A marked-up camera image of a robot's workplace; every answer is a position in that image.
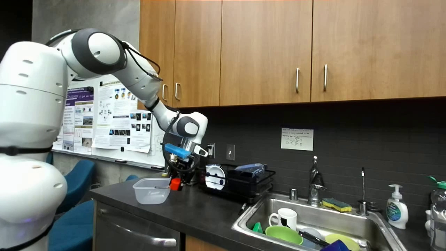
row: whiteboard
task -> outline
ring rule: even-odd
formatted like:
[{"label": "whiteboard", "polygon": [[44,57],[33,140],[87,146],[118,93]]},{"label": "whiteboard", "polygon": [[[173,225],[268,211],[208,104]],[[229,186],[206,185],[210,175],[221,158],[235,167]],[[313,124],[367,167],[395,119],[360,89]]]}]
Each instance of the whiteboard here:
[{"label": "whiteboard", "polygon": [[137,97],[114,75],[75,80],[54,151],[144,168],[165,167],[165,131],[151,111],[137,107]]}]

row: cabinet handle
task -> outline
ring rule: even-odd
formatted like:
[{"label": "cabinet handle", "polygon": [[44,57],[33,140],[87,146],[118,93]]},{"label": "cabinet handle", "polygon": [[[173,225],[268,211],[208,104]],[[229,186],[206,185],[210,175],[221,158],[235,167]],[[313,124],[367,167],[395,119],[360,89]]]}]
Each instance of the cabinet handle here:
[{"label": "cabinet handle", "polygon": [[147,239],[153,245],[178,246],[176,238],[161,238],[161,237],[133,231],[132,228],[123,227],[122,224],[118,224],[118,223],[112,223],[112,224],[125,232],[129,232],[129,234],[136,235],[139,238]]},{"label": "cabinet handle", "polygon": [[327,91],[330,65],[324,64],[324,91]]},{"label": "cabinet handle", "polygon": [[180,89],[182,89],[182,83],[176,82],[176,98],[180,100]]},{"label": "cabinet handle", "polygon": [[299,68],[296,68],[296,93],[299,93]]},{"label": "cabinet handle", "polygon": [[167,90],[168,90],[168,85],[164,83],[164,87],[162,87],[162,98],[164,98],[165,101],[168,101],[168,98],[167,98]]}]

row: faucet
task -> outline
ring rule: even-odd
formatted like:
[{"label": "faucet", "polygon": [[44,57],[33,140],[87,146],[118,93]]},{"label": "faucet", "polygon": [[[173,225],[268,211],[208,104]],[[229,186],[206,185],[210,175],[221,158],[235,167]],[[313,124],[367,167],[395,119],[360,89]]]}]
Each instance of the faucet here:
[{"label": "faucet", "polygon": [[367,216],[367,200],[366,200],[366,168],[362,168],[362,178],[363,178],[363,197],[360,202],[359,213]]},{"label": "faucet", "polygon": [[318,170],[318,156],[314,156],[314,161],[310,170],[310,192],[309,192],[309,204],[320,204],[320,189],[325,186],[323,172]]}]

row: blue chair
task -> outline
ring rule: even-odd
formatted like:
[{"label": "blue chair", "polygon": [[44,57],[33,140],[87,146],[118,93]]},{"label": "blue chair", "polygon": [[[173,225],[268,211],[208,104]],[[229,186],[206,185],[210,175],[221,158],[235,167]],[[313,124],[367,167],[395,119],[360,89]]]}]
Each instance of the blue chair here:
[{"label": "blue chair", "polygon": [[68,178],[68,195],[58,207],[56,213],[63,213],[76,206],[84,195],[90,190],[94,179],[95,161],[82,158],[73,170],[66,175]]},{"label": "blue chair", "polygon": [[62,214],[49,232],[48,251],[91,251],[94,200],[84,200]]}]

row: upper cabinet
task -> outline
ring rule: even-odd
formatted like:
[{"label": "upper cabinet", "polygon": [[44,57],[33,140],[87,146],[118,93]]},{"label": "upper cabinet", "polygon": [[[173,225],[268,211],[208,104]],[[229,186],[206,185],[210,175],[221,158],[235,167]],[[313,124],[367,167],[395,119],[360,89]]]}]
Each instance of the upper cabinet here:
[{"label": "upper cabinet", "polygon": [[176,107],[446,96],[445,0],[141,0]]},{"label": "upper cabinet", "polygon": [[446,1],[314,0],[313,100],[446,96]]},{"label": "upper cabinet", "polygon": [[141,50],[161,64],[169,105],[218,105],[222,1],[141,0]]},{"label": "upper cabinet", "polygon": [[221,104],[310,101],[313,0],[224,0]]}]

